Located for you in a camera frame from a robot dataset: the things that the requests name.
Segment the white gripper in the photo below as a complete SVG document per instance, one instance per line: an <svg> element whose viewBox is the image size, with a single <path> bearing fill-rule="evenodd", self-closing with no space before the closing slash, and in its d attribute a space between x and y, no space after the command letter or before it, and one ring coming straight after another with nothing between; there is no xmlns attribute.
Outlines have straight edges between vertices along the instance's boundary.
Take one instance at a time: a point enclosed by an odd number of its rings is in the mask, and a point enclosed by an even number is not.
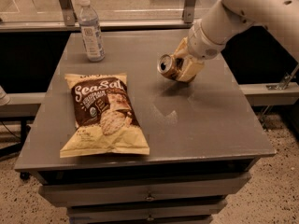
<svg viewBox="0 0 299 224"><path fill-rule="evenodd" d="M223 44L217 44L206 36L201 19L196 21L189 30L188 36L181 39L173 55L175 58L182 59L190 53L201 61L186 57L179 69L177 81L190 82L204 68L205 63L202 61L215 58L224 48Z"/></svg>

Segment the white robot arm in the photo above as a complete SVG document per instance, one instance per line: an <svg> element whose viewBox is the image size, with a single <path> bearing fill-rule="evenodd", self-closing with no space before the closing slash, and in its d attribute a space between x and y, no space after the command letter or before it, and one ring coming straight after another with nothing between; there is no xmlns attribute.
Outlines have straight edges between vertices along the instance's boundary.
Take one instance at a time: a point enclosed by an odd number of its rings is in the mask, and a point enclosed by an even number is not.
<svg viewBox="0 0 299 224"><path fill-rule="evenodd" d="M178 81L192 80L221 53L241 84L278 82L298 63L298 0L218 0L196 21L175 56Z"/></svg>

